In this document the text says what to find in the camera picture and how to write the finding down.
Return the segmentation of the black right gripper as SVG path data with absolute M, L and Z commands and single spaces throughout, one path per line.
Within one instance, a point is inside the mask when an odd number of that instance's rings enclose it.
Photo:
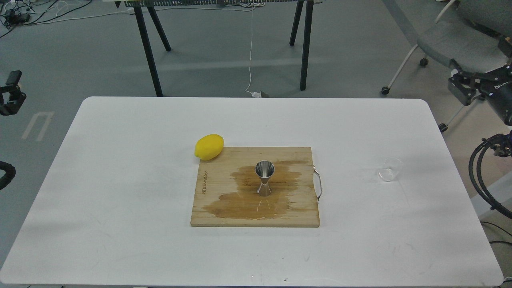
M 452 68 L 448 79 L 448 90 L 463 106 L 469 106 L 474 100 L 486 100 L 505 125 L 512 125 L 512 84 L 511 67 L 504 66 L 485 73 L 480 80 L 479 90 L 475 88 L 472 76 L 463 71 L 455 59 L 450 59 Z

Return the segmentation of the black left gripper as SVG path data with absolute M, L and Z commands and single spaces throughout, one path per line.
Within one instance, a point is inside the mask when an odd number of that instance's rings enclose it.
M 18 85 L 21 76 L 22 71 L 11 71 L 4 86 L 1 86 L 0 88 L 1 93 L 9 93 L 9 100 L 6 103 L 3 103 L 3 97 L 1 98 L 0 114 L 2 116 L 17 114 L 27 98 L 27 95 L 20 91 L 20 87 Z

